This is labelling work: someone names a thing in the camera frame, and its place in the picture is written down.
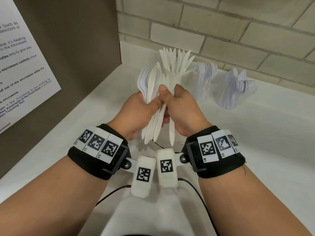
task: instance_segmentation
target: brown panel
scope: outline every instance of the brown panel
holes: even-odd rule
[[[121,64],[115,0],[14,2],[62,90],[0,134],[0,177]]]

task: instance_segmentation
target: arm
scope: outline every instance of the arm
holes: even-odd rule
[[[134,139],[161,106],[158,98],[146,105],[133,94],[108,125]],[[77,235],[107,183],[66,156],[0,204],[1,235]]]
[[[181,86],[175,87],[174,97],[164,86],[159,90],[181,135],[189,137],[212,126]],[[247,166],[214,178],[199,177],[199,185],[221,235],[311,235]]]

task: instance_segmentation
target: backsplash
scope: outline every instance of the backsplash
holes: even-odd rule
[[[116,0],[119,38],[315,95],[314,0]]]

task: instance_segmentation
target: subway tile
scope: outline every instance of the subway tile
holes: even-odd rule
[[[126,42],[129,42],[137,46],[145,47],[147,49],[156,50],[156,51],[158,51],[159,49],[163,49],[163,47],[166,47],[164,45],[154,43],[150,40],[139,39],[137,37],[130,36],[130,35],[126,35]]]
[[[313,51],[306,59],[315,62],[315,51]]]
[[[194,58],[195,62],[206,62],[206,63],[214,63],[218,66],[219,69],[223,69],[224,63],[216,61],[216,60],[212,60],[212,59],[208,59],[208,58],[204,58],[204,57],[200,57],[200,56],[195,56]]]
[[[149,38],[149,22],[136,17],[118,14],[118,31],[125,34]]]
[[[116,0],[116,10],[123,11],[123,8],[121,6],[121,0]]]
[[[305,86],[302,84],[287,81],[285,79],[281,80],[279,85],[289,88],[289,89],[293,89],[295,91],[299,91],[299,92],[303,92],[303,93],[307,93],[307,94],[315,96],[315,87]]]
[[[124,34],[119,33],[118,36],[119,36],[119,40],[122,40],[122,41],[125,40],[125,35]]]
[[[315,84],[315,65],[283,56],[270,55],[258,70],[300,83]]]
[[[251,23],[242,37],[241,43],[303,58],[315,47],[315,37]]]
[[[255,69],[267,56],[263,51],[212,38],[206,39],[201,54],[251,69]]]
[[[312,0],[222,0],[219,10],[292,26]]]
[[[163,23],[178,25],[182,4],[168,0],[124,0],[124,11]]]
[[[197,4],[203,7],[210,7],[210,8],[216,8],[219,2],[219,0],[179,0],[179,1],[184,1],[184,2]]]
[[[235,67],[235,66],[228,65],[228,64],[224,67],[224,70],[230,71],[232,68],[236,68],[238,73],[240,73],[240,72],[242,72],[242,70],[244,70],[242,68]],[[246,75],[249,78],[257,79],[257,80],[264,81],[264,82],[271,83],[271,84],[277,84],[280,81],[280,78],[270,76],[270,75],[265,75],[265,74],[251,71],[251,70],[247,70],[247,69],[246,69]]]
[[[152,23],[151,40],[182,50],[199,53],[204,36]]]
[[[315,33],[315,2],[301,16],[293,28]]]
[[[184,6],[180,26],[194,31],[238,40],[249,21]]]

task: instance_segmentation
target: person's right hand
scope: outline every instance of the person's right hand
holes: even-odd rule
[[[207,121],[201,112],[193,96],[182,86],[175,86],[174,96],[165,85],[159,87],[160,98],[166,103],[168,114],[175,123],[175,129],[185,137],[211,127],[212,124]]]

